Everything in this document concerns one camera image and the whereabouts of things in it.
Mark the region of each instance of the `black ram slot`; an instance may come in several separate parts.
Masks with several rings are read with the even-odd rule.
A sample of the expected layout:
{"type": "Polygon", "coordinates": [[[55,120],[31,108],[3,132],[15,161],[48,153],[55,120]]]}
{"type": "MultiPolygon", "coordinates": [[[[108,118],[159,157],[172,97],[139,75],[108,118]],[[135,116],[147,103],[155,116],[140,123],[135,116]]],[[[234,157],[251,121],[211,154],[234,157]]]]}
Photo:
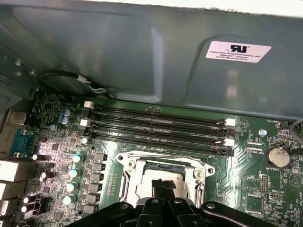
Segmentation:
{"type": "Polygon", "coordinates": [[[119,119],[115,119],[115,120],[103,120],[103,121],[95,121],[94,124],[97,125],[107,125],[107,126],[111,126],[111,124],[116,124],[119,125],[118,127],[120,127],[121,129],[134,129],[136,127],[143,127],[143,128],[149,128],[148,131],[152,131],[152,132],[156,132],[156,131],[169,131],[167,133],[163,133],[163,134],[171,134],[173,132],[177,132],[177,133],[187,133],[187,134],[196,134],[197,136],[201,135],[201,136],[215,136],[215,137],[225,137],[226,136],[226,130],[225,129],[219,129],[219,130],[205,130],[205,129],[201,129],[201,130],[186,130],[186,129],[180,129],[177,127],[173,127],[170,128],[169,126],[153,126],[150,125],[149,123],[137,123],[137,124],[130,124],[127,120],[119,120],[119,119]]]}
{"type": "Polygon", "coordinates": [[[107,141],[112,141],[112,142],[117,142],[117,143],[127,143],[127,144],[133,144],[133,145],[139,145],[139,146],[148,146],[148,147],[154,147],[154,148],[162,148],[162,149],[168,149],[168,150],[181,150],[181,151],[195,151],[197,153],[202,153],[202,154],[209,154],[209,155],[226,155],[226,151],[223,148],[220,149],[204,149],[204,148],[193,148],[193,147],[186,147],[186,146],[180,146],[180,145],[173,145],[173,144],[166,144],[166,143],[161,143],[161,142],[154,142],[154,141],[142,141],[142,140],[137,140],[137,139],[126,139],[126,138],[117,138],[115,136],[110,136],[110,135],[95,135],[95,139],[100,139],[100,140],[107,140],[107,141]]]}
{"type": "Polygon", "coordinates": [[[98,127],[98,130],[106,131],[106,132],[118,132],[123,134],[131,134],[134,136],[146,136],[146,137],[153,137],[155,139],[161,139],[161,140],[173,140],[173,141],[179,141],[179,142],[185,142],[185,143],[195,143],[195,144],[201,144],[201,145],[209,145],[209,146],[215,146],[215,142],[217,140],[211,139],[211,138],[202,138],[202,137],[196,137],[195,139],[192,139],[192,137],[185,137],[185,136],[170,136],[167,134],[160,134],[160,133],[152,133],[152,132],[142,132],[142,131],[132,131],[132,130],[122,130],[117,129],[114,127],[98,127]]]}
{"type": "Polygon", "coordinates": [[[133,123],[133,124],[137,124],[139,126],[146,126],[146,127],[151,127],[153,125],[157,125],[160,126],[162,129],[166,129],[166,130],[179,130],[179,131],[183,131],[183,130],[187,130],[190,131],[190,133],[196,133],[196,134],[201,134],[201,133],[206,133],[208,132],[214,132],[216,130],[214,129],[193,129],[190,127],[182,127],[179,125],[172,125],[172,124],[163,124],[163,123],[157,123],[157,122],[144,122],[144,121],[140,121],[140,120],[133,120],[133,119],[119,119],[119,118],[115,118],[115,117],[109,117],[109,116],[104,116],[104,115],[99,115],[98,117],[96,117],[95,119],[92,120],[97,120],[97,121],[112,121],[112,122],[123,122],[125,124],[128,123],[133,123]]]}
{"type": "Polygon", "coordinates": [[[107,113],[107,114],[129,114],[130,116],[136,117],[146,117],[151,118],[153,120],[163,120],[163,121],[172,121],[172,122],[179,122],[179,123],[186,123],[186,124],[200,124],[200,125],[207,125],[207,126],[214,126],[214,127],[221,127],[225,120],[220,119],[216,120],[207,120],[207,119],[199,119],[199,118],[190,118],[190,117],[181,117],[181,116],[173,116],[167,114],[159,114],[159,113],[145,113],[140,111],[133,111],[133,110],[119,110],[114,108],[101,108],[99,113],[107,113]]]}

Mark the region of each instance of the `wire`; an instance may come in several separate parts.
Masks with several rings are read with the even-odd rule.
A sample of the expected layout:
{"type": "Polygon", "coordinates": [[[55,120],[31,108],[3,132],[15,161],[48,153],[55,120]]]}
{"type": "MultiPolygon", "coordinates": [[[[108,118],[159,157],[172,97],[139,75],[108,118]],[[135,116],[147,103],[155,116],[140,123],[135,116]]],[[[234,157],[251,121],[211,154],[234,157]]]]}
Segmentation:
{"type": "Polygon", "coordinates": [[[293,136],[293,138],[300,143],[301,145],[303,145],[303,140],[295,133],[295,126],[299,125],[303,123],[303,118],[299,119],[297,121],[295,121],[291,126],[289,126],[289,133],[293,136]]]}
{"type": "Polygon", "coordinates": [[[43,80],[45,78],[48,78],[48,77],[68,77],[68,78],[73,78],[73,79],[76,79],[78,81],[80,81],[81,83],[83,84],[89,84],[89,88],[92,90],[92,92],[94,92],[95,94],[102,94],[103,96],[109,98],[109,99],[114,99],[114,97],[109,94],[107,92],[107,90],[101,86],[100,84],[96,83],[96,82],[92,82],[92,81],[89,81],[87,78],[81,76],[81,75],[78,75],[76,73],[73,73],[73,72],[66,72],[66,71],[58,71],[58,70],[52,70],[52,71],[49,71],[41,76],[39,76],[39,80],[40,82],[47,86],[47,87],[50,87],[49,85],[46,85],[43,80]]]}

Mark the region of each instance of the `blue serial port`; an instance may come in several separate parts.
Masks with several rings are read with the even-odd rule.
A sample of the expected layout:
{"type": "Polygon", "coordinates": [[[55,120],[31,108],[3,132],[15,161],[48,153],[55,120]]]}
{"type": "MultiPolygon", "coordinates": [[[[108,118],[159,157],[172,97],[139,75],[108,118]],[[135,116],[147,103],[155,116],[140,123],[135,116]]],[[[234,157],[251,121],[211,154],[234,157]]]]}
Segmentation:
{"type": "Polygon", "coordinates": [[[14,142],[10,149],[10,157],[27,157],[34,140],[34,134],[27,130],[17,129],[14,142]]]}

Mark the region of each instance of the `metal bracket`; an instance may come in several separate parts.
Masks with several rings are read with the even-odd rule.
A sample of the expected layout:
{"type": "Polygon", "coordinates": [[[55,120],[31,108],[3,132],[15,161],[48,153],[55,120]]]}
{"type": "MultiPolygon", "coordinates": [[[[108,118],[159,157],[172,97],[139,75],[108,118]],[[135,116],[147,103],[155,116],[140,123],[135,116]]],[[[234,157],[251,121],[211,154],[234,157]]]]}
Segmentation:
{"type": "Polygon", "coordinates": [[[192,200],[197,208],[204,202],[205,178],[215,174],[215,168],[202,162],[198,158],[189,156],[172,156],[145,151],[131,151],[116,156],[117,161],[123,165],[124,183],[120,191],[120,201],[126,201],[134,207],[139,199],[146,196],[146,191],[152,188],[144,188],[144,193],[139,191],[140,186],[146,186],[146,181],[158,180],[163,176],[164,171],[154,171],[155,179],[146,179],[144,177],[146,163],[165,164],[179,167],[185,172],[185,178],[177,173],[168,173],[177,186],[178,197],[192,200]]]}

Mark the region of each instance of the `white connector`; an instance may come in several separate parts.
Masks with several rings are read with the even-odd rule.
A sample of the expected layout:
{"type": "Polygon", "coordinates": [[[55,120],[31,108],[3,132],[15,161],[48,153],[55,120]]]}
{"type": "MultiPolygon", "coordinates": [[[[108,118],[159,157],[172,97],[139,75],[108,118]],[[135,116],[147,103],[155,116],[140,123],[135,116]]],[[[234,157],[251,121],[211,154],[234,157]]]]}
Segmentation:
{"type": "Polygon", "coordinates": [[[84,102],[84,108],[93,109],[94,103],[92,101],[85,101],[84,102]]]}
{"type": "Polygon", "coordinates": [[[227,118],[225,120],[225,125],[226,126],[236,126],[236,119],[227,118]]]}
{"type": "Polygon", "coordinates": [[[235,146],[235,140],[232,139],[225,139],[224,145],[227,147],[234,147],[235,146]]]}
{"type": "Polygon", "coordinates": [[[90,126],[90,121],[85,120],[85,119],[81,119],[80,126],[89,127],[90,126]]]}

